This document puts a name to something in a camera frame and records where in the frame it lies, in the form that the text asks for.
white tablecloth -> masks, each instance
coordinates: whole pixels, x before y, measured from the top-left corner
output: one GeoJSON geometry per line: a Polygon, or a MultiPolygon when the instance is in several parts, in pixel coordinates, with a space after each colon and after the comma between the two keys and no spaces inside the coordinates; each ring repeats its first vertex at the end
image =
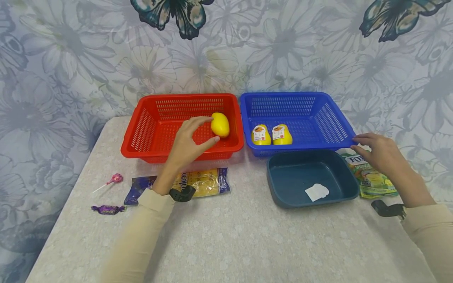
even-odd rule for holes
{"type": "MultiPolygon", "coordinates": [[[[135,208],[105,216],[90,206],[120,206],[132,177],[160,168],[121,155],[128,122],[106,124],[27,283],[97,282],[135,208]],[[93,195],[114,173],[124,181],[93,195]]],[[[272,201],[266,160],[248,148],[190,169],[216,167],[229,168],[231,193],[175,205],[145,282],[434,282],[399,220],[379,217],[369,201],[283,210],[272,201]]]]}

green snack bag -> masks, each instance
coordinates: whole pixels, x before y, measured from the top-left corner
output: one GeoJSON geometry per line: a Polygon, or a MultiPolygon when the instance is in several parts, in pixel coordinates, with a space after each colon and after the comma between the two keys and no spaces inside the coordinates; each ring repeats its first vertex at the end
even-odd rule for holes
{"type": "Polygon", "coordinates": [[[395,186],[387,176],[376,171],[361,155],[344,153],[341,156],[359,181],[361,197],[372,199],[398,195],[395,186]]]}

floral backdrop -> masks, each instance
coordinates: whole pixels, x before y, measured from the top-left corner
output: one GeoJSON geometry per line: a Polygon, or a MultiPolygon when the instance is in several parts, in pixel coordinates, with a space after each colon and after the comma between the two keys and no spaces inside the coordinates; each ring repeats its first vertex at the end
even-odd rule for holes
{"type": "Polygon", "coordinates": [[[147,94],[324,91],[453,209],[450,0],[0,0],[0,282],[147,94]]]}

lollipop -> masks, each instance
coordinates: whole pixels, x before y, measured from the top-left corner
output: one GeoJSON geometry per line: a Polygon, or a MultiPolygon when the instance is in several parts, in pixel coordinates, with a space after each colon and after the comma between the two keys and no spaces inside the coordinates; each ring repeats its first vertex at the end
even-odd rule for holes
{"type": "Polygon", "coordinates": [[[121,176],[121,174],[119,173],[116,173],[112,176],[112,179],[110,179],[110,181],[108,181],[107,183],[105,183],[103,186],[101,186],[99,189],[95,190],[93,193],[99,191],[100,189],[102,189],[103,187],[109,185],[109,184],[112,184],[112,183],[120,183],[121,181],[123,181],[123,176],[121,176]]]}

mango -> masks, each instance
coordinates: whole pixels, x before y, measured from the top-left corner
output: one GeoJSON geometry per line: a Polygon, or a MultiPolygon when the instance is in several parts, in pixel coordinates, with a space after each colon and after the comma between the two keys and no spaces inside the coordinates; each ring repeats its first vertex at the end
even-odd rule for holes
{"type": "Polygon", "coordinates": [[[228,118],[222,113],[213,113],[211,115],[214,118],[211,121],[211,130],[213,133],[221,138],[226,138],[230,134],[230,124],[228,118]]]}
{"type": "Polygon", "coordinates": [[[266,125],[258,125],[253,128],[252,142],[256,145],[270,145],[271,139],[266,125]]]}
{"type": "Polygon", "coordinates": [[[272,139],[274,144],[293,144],[293,136],[291,136],[288,126],[285,124],[272,128],[272,139]]]}

